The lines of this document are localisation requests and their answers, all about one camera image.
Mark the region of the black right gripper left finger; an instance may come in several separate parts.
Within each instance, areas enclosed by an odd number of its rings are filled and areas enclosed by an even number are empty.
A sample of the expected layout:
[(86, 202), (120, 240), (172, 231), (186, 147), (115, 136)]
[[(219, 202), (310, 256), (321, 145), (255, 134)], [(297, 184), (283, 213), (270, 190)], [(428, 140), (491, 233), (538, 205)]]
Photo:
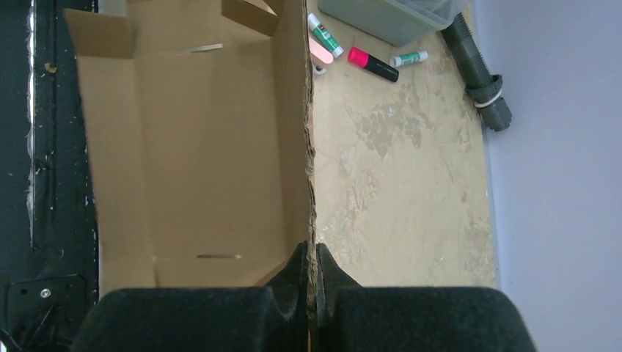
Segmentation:
[(72, 351), (305, 351), (307, 243), (254, 287), (128, 288), (87, 314)]

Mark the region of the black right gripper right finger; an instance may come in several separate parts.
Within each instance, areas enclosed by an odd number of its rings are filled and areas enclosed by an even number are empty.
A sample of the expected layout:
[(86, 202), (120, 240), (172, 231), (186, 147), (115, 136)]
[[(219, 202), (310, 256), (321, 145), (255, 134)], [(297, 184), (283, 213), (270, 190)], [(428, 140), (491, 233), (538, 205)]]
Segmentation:
[(363, 287), (317, 246), (317, 351), (535, 351), (516, 306), (490, 287)]

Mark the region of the brown cardboard box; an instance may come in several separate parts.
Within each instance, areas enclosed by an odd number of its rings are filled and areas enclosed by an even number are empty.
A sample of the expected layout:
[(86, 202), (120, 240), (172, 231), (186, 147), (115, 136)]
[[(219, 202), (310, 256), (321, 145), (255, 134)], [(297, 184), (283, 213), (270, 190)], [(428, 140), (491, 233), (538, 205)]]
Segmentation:
[(266, 283), (310, 237), (304, 1), (65, 10), (100, 291)]

